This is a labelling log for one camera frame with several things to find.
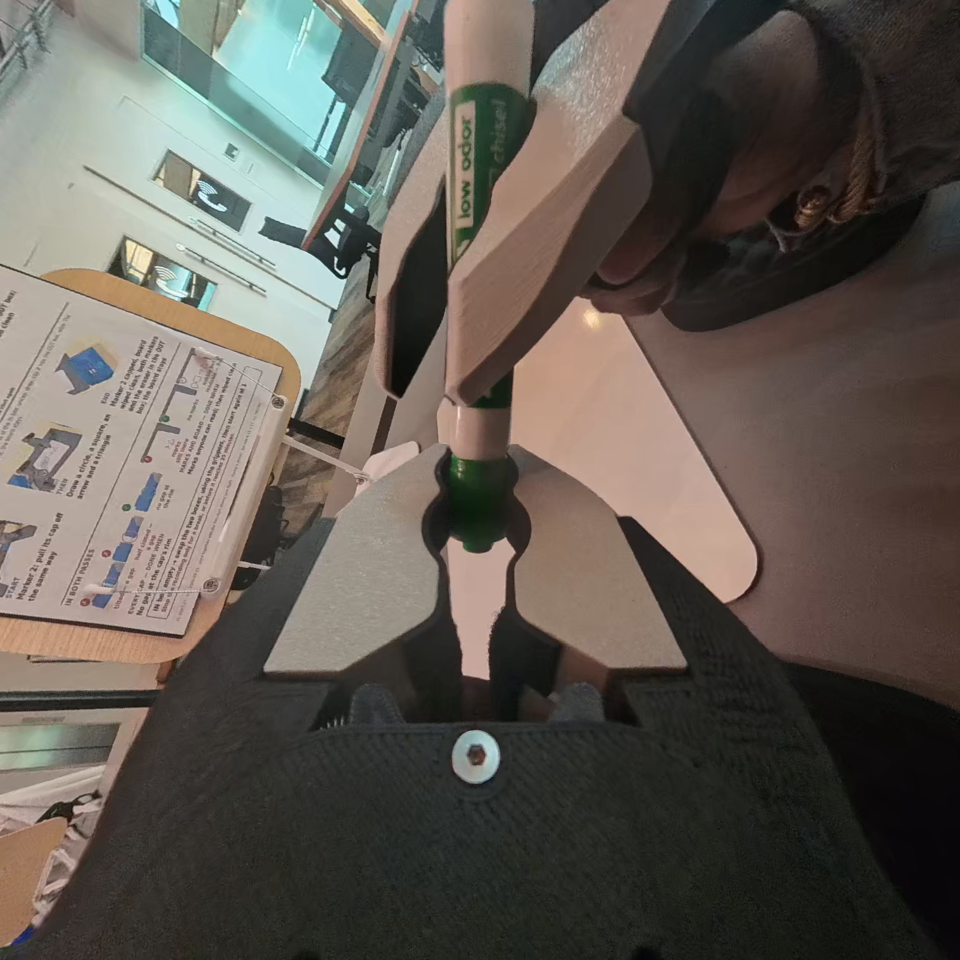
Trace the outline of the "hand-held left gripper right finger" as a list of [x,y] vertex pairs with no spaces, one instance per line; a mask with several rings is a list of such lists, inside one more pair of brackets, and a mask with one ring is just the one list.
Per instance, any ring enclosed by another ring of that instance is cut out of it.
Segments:
[[520,711],[588,684],[606,704],[623,687],[682,676],[688,661],[614,509],[557,466],[511,446],[507,533],[514,555],[488,647],[495,711]]

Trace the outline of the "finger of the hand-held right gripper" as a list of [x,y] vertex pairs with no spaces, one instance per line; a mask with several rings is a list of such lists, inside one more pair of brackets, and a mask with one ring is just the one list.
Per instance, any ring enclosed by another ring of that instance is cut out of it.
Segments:
[[402,148],[379,246],[373,363],[379,386],[401,400],[448,305],[446,91],[427,102]]
[[546,59],[527,138],[451,270],[446,396],[486,394],[567,309],[649,196],[623,108],[670,2],[606,2]]

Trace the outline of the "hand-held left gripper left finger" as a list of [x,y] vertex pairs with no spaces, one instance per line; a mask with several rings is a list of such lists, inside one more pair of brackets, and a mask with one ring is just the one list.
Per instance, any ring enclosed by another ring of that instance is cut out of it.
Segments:
[[442,556],[447,446],[375,480],[338,514],[266,659],[276,680],[388,690],[405,715],[458,715],[462,649]]

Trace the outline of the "green whiteboard marker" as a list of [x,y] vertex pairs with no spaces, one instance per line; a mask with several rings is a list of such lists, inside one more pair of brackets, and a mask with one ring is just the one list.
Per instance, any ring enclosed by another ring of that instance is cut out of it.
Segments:
[[[535,9],[529,1],[454,1],[443,15],[447,102],[447,270],[473,245],[497,181],[529,130]],[[456,406],[451,477],[490,478],[507,467],[514,372]]]

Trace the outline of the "white whiteboard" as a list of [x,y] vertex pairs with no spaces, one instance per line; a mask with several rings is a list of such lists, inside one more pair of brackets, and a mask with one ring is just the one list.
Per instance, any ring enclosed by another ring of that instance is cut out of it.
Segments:
[[757,547],[620,316],[572,301],[516,369],[511,439],[636,520],[721,602],[755,582]]

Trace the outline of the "green marker cap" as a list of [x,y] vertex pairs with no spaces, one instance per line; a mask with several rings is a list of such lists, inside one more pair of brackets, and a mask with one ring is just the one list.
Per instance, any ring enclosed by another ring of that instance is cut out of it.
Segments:
[[447,473],[450,538],[469,554],[490,552],[508,538],[518,469],[509,452],[476,459],[452,452]]

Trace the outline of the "person's right forearm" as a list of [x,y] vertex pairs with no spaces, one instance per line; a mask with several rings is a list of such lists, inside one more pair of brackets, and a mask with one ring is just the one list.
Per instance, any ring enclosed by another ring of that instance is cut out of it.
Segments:
[[882,211],[958,181],[959,3],[789,2],[856,65],[870,124],[865,202]]

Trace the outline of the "person's right hand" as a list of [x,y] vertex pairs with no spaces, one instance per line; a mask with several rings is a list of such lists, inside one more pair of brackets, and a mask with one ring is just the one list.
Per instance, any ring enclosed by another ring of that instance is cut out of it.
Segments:
[[650,315],[672,299],[688,249],[749,231],[818,179],[858,114],[858,67],[793,10],[718,56],[704,87],[730,114],[735,149],[712,206],[692,222],[692,175],[656,177],[643,209],[581,295],[598,311]]

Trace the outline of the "black office chair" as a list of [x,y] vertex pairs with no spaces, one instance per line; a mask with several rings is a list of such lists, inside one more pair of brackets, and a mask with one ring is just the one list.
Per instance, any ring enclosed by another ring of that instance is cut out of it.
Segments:
[[340,280],[345,280],[366,257],[369,261],[367,278],[372,281],[378,272],[381,232],[371,225],[369,208],[360,204],[352,210],[342,210],[339,221],[343,227],[335,241],[326,233],[320,233],[309,246],[303,246],[306,241],[304,228],[271,217],[264,219],[258,234],[271,242],[308,253]]

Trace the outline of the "wooden office desk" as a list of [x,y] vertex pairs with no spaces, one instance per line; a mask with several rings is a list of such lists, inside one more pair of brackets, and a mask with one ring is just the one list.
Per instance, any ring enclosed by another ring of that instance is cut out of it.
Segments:
[[340,216],[349,195],[358,163],[364,154],[371,126],[383,105],[382,122],[398,101],[415,52],[410,32],[419,2],[395,2],[386,27],[358,2],[334,2],[333,7],[353,20],[354,26],[378,41],[377,52],[365,84],[349,114],[342,140],[322,187],[318,206],[306,229],[301,248],[307,251],[318,236],[325,235]]

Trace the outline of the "white table sign stand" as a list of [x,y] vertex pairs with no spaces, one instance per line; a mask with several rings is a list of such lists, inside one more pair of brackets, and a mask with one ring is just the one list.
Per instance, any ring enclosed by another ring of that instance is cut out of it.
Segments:
[[152,665],[277,639],[302,587],[242,561],[290,450],[281,343],[93,270],[2,266],[2,654]]

